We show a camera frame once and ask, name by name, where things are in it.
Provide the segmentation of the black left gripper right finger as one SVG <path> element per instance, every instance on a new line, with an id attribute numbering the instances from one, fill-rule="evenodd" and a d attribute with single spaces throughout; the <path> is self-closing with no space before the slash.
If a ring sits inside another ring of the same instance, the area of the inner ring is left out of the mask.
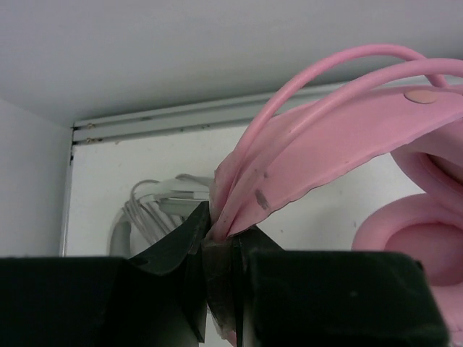
<path id="1" fill-rule="evenodd" d="M 422 265 L 396 252 L 290 251 L 232 240 L 239 346 L 447 346 Z"/>

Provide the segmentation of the pink headphones with cable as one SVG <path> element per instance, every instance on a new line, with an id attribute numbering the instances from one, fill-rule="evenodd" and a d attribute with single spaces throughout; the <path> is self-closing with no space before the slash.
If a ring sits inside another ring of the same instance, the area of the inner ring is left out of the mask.
<path id="1" fill-rule="evenodd" d="M 280 112 L 318 75 L 366 56 L 394 56 L 400 62 Z M 389 44 L 349 48 L 300 72 L 265 104 L 216 169 L 210 237 L 220 242 L 239 234 L 388 153 L 422 193 L 374 212 L 352 247 L 382 250 L 396 243 L 423 254 L 437 241 L 443 256 L 429 271 L 433 293 L 452 345 L 460 346 L 462 285 L 451 283 L 449 266 L 462 253 L 450 239 L 462 229 L 462 87 L 450 85 L 449 75 L 462 76 L 461 60 L 429 59 Z"/>

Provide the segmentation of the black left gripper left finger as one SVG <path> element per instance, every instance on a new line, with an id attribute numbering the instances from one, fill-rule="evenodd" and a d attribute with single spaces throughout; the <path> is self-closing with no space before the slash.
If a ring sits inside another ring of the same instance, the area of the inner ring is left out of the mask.
<path id="1" fill-rule="evenodd" d="M 123 257 L 1 259 L 3 346 L 198 346 L 207 202 L 153 246 Z"/>

